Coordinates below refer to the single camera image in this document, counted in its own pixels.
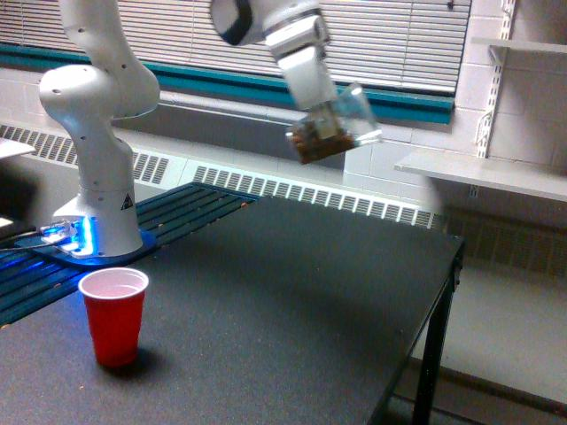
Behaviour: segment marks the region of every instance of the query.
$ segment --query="black table surface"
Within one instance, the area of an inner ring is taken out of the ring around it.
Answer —
[[[0,331],[8,424],[363,424],[379,414],[462,240],[283,199],[134,267],[140,355],[99,367],[75,292]]]

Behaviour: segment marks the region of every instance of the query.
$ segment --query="radiator vent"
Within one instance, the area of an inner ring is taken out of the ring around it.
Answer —
[[[245,170],[228,166],[196,165],[192,180],[260,197],[285,197],[423,228],[442,230],[442,223],[446,222],[441,216],[423,211],[417,205],[265,174],[247,173]]]
[[[29,154],[32,158],[77,167],[77,151],[68,137],[6,125],[0,126],[0,137],[34,147],[35,151]],[[134,149],[134,180],[160,187],[170,165],[171,157],[167,157],[170,156]],[[184,165],[186,159],[180,160]],[[168,189],[166,186],[174,187],[177,183],[164,185],[164,189]]]

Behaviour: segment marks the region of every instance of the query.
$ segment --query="red plastic cup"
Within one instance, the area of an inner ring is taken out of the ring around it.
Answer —
[[[99,364],[119,367],[136,358],[148,283],[146,274],[125,267],[97,270],[79,282]]]

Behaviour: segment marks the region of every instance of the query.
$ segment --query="window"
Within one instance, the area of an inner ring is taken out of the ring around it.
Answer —
[[[470,0],[321,0],[336,81],[453,95]],[[120,0],[139,58],[209,69],[280,75],[264,45],[228,46],[213,30],[208,0]],[[0,2],[0,43],[77,51],[56,0]]]

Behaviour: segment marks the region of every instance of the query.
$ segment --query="white shelf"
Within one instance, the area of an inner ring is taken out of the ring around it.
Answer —
[[[24,155],[35,151],[31,146],[0,137],[0,159]]]
[[[533,51],[542,53],[567,54],[567,44],[550,44],[548,42],[522,42],[517,40],[501,40],[499,38],[472,37],[473,44],[484,44],[489,47]]]
[[[567,202],[567,174],[544,166],[419,150],[409,154],[395,168],[451,182]]]

